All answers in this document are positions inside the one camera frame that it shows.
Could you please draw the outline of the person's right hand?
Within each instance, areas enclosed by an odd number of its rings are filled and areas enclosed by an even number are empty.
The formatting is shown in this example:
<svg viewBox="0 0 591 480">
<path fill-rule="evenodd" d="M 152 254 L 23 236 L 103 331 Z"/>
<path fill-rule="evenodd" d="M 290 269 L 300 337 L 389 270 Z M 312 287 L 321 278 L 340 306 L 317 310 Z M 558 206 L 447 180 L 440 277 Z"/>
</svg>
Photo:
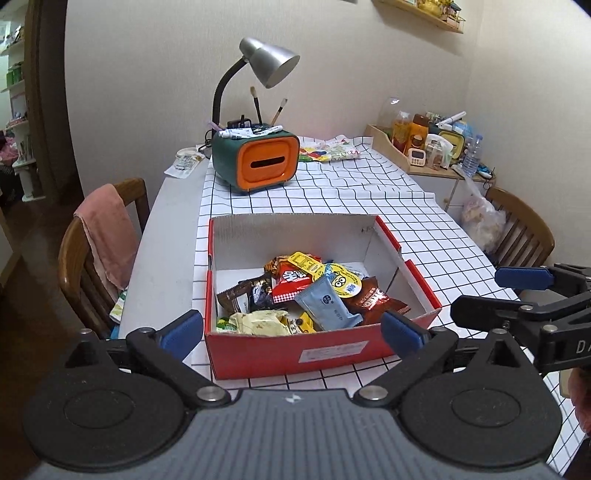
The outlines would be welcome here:
<svg viewBox="0 0 591 480">
<path fill-rule="evenodd" d="M 581 430 L 586 434 L 591 433 L 591 380 L 590 374 L 581 368 L 572 370 L 568 389 L 570 399 L 574 406 L 575 417 Z"/>
</svg>

